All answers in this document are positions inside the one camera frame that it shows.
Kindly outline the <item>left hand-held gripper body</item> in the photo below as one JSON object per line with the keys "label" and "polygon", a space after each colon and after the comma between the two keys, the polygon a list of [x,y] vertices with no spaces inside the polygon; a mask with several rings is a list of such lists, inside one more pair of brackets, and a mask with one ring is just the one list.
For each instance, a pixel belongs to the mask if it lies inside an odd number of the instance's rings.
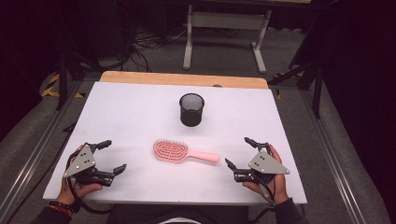
{"label": "left hand-held gripper body", "polygon": [[114,174],[101,172],[95,168],[96,161],[93,154],[96,150],[92,150],[92,145],[85,143],[82,149],[77,150],[69,157],[70,161],[64,171],[64,178],[74,178],[82,185],[96,183],[110,187]]}

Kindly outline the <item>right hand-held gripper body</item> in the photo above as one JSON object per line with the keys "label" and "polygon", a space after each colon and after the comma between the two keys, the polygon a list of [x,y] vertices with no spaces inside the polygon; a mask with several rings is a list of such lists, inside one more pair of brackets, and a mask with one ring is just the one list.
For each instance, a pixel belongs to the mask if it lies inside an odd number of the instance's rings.
{"label": "right hand-held gripper body", "polygon": [[288,175],[290,170],[277,161],[271,154],[261,150],[248,163],[248,169],[233,169],[236,182],[253,182],[266,185],[276,175]]}

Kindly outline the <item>pink hairbrush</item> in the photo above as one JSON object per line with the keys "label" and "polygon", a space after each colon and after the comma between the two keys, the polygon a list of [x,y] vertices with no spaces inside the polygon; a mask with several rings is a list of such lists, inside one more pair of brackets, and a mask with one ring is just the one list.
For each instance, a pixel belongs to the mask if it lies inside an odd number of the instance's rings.
{"label": "pink hairbrush", "polygon": [[187,158],[217,163],[219,154],[192,150],[187,144],[178,141],[159,139],[153,144],[155,157],[160,161],[180,163]]}

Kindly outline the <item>black mesh pen holder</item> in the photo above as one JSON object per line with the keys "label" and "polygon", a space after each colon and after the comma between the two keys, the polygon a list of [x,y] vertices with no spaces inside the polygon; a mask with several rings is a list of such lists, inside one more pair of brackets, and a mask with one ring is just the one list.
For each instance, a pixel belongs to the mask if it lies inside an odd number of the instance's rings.
{"label": "black mesh pen holder", "polygon": [[202,121],[204,98],[197,93],[186,93],[179,99],[180,121],[187,127],[195,127]]}

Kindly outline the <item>person's right hand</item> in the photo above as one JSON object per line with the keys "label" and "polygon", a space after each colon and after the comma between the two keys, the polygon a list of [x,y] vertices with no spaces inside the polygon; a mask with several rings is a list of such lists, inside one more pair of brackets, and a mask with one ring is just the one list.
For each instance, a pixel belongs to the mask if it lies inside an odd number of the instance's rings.
{"label": "person's right hand", "polygon": [[283,203],[289,198],[286,189],[286,178],[283,175],[276,175],[266,187],[261,187],[259,184],[252,182],[244,182],[242,186],[258,193],[263,198],[273,196],[275,204]]}

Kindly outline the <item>person's left hand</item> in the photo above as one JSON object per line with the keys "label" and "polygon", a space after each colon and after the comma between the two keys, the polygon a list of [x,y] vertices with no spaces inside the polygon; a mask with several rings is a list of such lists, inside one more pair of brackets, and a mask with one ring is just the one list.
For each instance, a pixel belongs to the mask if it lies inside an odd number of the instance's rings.
{"label": "person's left hand", "polygon": [[59,195],[56,198],[56,202],[71,205],[75,202],[76,197],[83,200],[88,194],[101,190],[103,188],[100,184],[90,185],[69,185],[66,178],[63,178],[62,186],[60,188]]}

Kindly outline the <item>white board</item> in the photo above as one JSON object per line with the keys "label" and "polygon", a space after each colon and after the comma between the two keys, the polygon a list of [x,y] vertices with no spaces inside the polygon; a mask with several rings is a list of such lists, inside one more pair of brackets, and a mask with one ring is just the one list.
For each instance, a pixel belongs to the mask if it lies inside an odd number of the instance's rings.
{"label": "white board", "polygon": [[[180,121],[179,99],[197,93],[205,100],[202,121],[187,127]],[[225,158],[246,169],[257,149],[244,140],[268,142],[283,164],[287,192],[306,203],[304,187],[290,150],[271,91],[216,87],[143,85],[97,82],[45,189],[44,199],[59,193],[69,155],[84,143],[111,140],[95,152],[96,166],[111,171],[127,164],[112,185],[89,195],[101,203],[175,203],[248,205],[262,203],[257,193],[233,179]],[[183,142],[192,150],[219,154],[211,163],[187,158],[181,163],[159,161],[152,146],[158,139]]]}

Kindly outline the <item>yellow-black hazard tape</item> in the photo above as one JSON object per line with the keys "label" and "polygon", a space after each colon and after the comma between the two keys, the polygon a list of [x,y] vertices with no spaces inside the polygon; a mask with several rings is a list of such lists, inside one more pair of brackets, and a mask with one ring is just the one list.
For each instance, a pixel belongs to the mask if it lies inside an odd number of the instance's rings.
{"label": "yellow-black hazard tape", "polygon": [[[274,75],[274,78],[282,77],[284,75],[285,74],[283,74],[283,73],[277,73],[277,74]],[[292,75],[291,78],[300,79],[302,76],[303,76],[303,73],[298,73],[296,75]],[[276,98],[277,98],[277,100],[282,100],[282,97],[283,97],[283,95],[280,92],[280,90],[276,89]]]}

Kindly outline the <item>person's dark clothing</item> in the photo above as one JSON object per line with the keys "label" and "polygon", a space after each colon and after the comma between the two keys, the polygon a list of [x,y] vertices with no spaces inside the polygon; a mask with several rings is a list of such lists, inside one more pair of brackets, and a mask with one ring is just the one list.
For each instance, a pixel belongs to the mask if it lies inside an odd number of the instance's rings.
{"label": "person's dark clothing", "polygon": [[251,224],[247,206],[115,204],[106,224],[157,224],[186,217],[202,224]]}

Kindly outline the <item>black metal stand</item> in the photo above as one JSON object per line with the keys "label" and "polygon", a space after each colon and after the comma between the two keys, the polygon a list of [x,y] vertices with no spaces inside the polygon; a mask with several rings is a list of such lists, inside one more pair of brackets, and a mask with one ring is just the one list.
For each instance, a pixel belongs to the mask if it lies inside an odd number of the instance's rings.
{"label": "black metal stand", "polygon": [[94,72],[103,73],[105,68],[99,63],[95,63],[82,55],[74,52],[67,51],[60,54],[59,57],[59,100],[57,109],[60,110],[66,103],[68,98],[67,78],[71,77],[73,80],[81,81],[85,77],[87,69],[83,66],[86,64],[89,69]]}
{"label": "black metal stand", "polygon": [[323,74],[320,70],[319,62],[307,63],[304,65],[299,65],[296,68],[289,70],[285,74],[281,74],[279,77],[274,77],[268,81],[269,85],[277,85],[295,75],[301,74],[302,76],[297,82],[297,88],[299,90],[307,91],[312,83],[314,86],[313,100],[312,100],[312,110],[317,119],[320,118],[319,114],[319,104],[321,97],[321,88],[323,81]]}

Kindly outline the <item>white curved band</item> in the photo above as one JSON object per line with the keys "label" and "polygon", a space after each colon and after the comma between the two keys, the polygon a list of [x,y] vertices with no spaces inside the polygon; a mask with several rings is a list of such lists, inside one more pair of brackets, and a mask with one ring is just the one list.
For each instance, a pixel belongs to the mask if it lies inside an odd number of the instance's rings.
{"label": "white curved band", "polygon": [[160,221],[157,224],[202,224],[202,223],[186,217],[172,217],[167,220]]}

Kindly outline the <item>wooden table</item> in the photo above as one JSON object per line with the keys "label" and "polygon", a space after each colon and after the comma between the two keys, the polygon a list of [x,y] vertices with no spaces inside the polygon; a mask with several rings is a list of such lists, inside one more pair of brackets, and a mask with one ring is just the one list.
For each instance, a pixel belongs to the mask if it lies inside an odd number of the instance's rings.
{"label": "wooden table", "polygon": [[192,74],[105,71],[101,82],[182,85],[268,90],[267,81],[260,77],[227,77]]}

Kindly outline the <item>white metal stand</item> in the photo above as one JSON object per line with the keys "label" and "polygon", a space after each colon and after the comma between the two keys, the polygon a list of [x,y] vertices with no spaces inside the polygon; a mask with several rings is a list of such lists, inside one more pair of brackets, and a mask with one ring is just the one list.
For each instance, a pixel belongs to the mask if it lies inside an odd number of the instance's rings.
{"label": "white metal stand", "polygon": [[256,30],[258,36],[251,43],[252,52],[256,60],[258,71],[261,74],[267,72],[262,57],[262,42],[274,11],[286,10],[289,14],[293,7],[309,5],[311,0],[265,0],[262,8],[264,12],[259,14],[231,13],[231,12],[203,12],[195,11],[194,5],[188,5],[187,14],[187,42],[185,47],[183,69],[191,69],[192,57],[192,28],[219,28],[236,30]]}

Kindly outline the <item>dark curtain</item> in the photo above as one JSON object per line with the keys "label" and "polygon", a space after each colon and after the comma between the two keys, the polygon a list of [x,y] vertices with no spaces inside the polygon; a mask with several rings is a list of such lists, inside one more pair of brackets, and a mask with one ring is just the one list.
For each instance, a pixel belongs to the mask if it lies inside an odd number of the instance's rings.
{"label": "dark curtain", "polygon": [[38,0],[0,0],[0,141],[41,102],[57,53]]}
{"label": "dark curtain", "polygon": [[390,219],[396,222],[396,0],[343,0],[325,81]]}

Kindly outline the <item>aluminium rail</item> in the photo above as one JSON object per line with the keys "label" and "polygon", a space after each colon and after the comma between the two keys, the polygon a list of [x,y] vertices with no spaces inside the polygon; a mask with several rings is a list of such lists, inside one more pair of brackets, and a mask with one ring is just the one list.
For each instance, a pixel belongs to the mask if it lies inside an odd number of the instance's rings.
{"label": "aluminium rail", "polygon": [[352,192],[351,186],[347,180],[344,170],[342,169],[333,151],[330,138],[327,135],[321,120],[318,119],[316,117],[316,114],[314,113],[314,110],[312,108],[313,101],[311,100],[310,94],[307,91],[301,91],[300,95],[303,99],[307,113],[311,118],[318,133],[326,162],[330,167],[332,177],[346,206],[346,210],[350,216],[352,224],[366,224],[365,218],[363,217],[361,209],[356,201],[355,195]]}
{"label": "aluminium rail", "polygon": [[13,213],[81,81],[72,81],[60,108],[45,98],[0,143],[0,224]]}

